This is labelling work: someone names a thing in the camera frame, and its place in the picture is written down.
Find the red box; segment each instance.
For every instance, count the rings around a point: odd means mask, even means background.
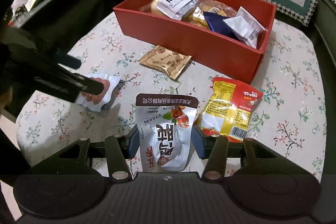
[[[258,38],[257,49],[254,49],[189,23],[139,12],[140,7],[151,1],[125,0],[114,7],[124,35],[191,55],[194,61],[231,78],[252,82],[266,51],[276,12],[275,5],[263,0],[217,0],[235,10],[244,7],[266,28]]]

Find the white sachet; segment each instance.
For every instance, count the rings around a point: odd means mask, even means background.
[[[171,19],[182,20],[197,3],[197,0],[159,0],[156,8]]]
[[[99,95],[91,95],[85,92],[81,92],[78,95],[75,103],[85,106],[92,111],[100,112],[101,107],[111,100],[112,91],[119,83],[120,76],[113,76],[113,75],[111,76],[107,74],[97,74],[97,73],[90,73],[85,76],[93,78],[93,80],[96,81],[98,80],[99,82],[103,83],[104,90]]]
[[[138,94],[135,117],[142,170],[181,171],[188,160],[198,100],[186,95]]]
[[[258,35],[265,28],[243,7],[240,7],[235,17],[223,20],[238,39],[247,45],[257,48]]]

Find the floral tablecloth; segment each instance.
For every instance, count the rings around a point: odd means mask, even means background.
[[[177,81],[144,67],[138,60],[153,45],[124,36],[115,14],[110,14],[72,48],[69,54],[82,60],[78,73],[103,72],[119,75],[110,109],[92,112],[80,105],[36,91],[17,119],[18,144],[31,165],[88,137],[103,141],[126,134],[134,125],[135,97],[139,93],[185,94],[199,99],[199,109],[212,94],[211,80],[222,74],[191,61]],[[323,85],[312,42],[299,30],[278,20],[263,64],[252,83],[264,95],[254,110],[248,136],[305,168],[320,180],[326,142],[326,113]],[[202,173],[200,160],[191,146],[185,172]],[[134,175],[141,171],[139,151],[127,160]],[[95,159],[93,167],[107,176],[105,159]],[[239,169],[239,159],[228,159],[227,175]]]

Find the red and yellow snack bag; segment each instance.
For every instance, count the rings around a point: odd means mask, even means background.
[[[243,141],[252,108],[263,93],[244,82],[223,77],[215,77],[212,83],[213,94],[199,114],[197,125],[208,136],[221,134],[233,142]]]

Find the blue snack wrapper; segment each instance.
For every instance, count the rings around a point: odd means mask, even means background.
[[[223,22],[224,19],[227,19],[229,17],[221,16],[211,12],[203,12],[203,15],[211,31],[226,35],[227,37],[237,40],[234,32],[230,29],[228,25],[226,25],[225,22]]]

